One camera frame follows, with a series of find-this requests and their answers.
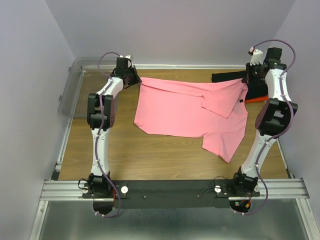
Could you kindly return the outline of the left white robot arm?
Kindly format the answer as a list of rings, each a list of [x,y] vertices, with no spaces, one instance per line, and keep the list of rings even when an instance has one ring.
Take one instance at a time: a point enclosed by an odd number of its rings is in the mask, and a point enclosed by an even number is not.
[[[108,160],[109,135],[116,119],[116,98],[132,85],[141,83],[131,57],[118,56],[111,74],[104,73],[107,82],[87,99],[87,123],[93,140],[93,160],[90,175],[83,189],[91,197],[107,198],[115,192],[111,184]]]

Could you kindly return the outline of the pink t shirt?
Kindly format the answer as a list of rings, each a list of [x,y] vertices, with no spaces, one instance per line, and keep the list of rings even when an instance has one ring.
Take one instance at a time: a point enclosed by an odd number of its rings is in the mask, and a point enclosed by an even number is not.
[[[143,77],[134,124],[147,134],[203,138],[229,163],[245,136],[247,85],[241,79],[195,83]]]

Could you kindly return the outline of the clear plastic bin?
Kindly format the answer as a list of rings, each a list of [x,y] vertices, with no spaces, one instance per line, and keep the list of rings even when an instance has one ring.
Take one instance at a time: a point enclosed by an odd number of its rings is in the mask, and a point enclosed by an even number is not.
[[[107,76],[116,67],[116,57],[104,57],[101,63],[99,57],[79,57],[69,68],[69,76],[60,96],[58,113],[68,118],[87,117],[88,96],[96,93],[107,83]]]

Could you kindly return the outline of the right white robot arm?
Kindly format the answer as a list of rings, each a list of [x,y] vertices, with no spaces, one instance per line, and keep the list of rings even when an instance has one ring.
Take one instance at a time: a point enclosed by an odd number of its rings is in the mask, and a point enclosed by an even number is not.
[[[298,105],[291,101],[287,90],[287,66],[281,62],[282,49],[268,48],[264,54],[251,48],[249,53],[251,60],[246,64],[246,76],[242,81],[247,84],[264,81],[268,99],[256,117],[256,135],[248,157],[230,183],[232,194],[241,197],[254,192],[270,148],[289,130],[298,110]]]

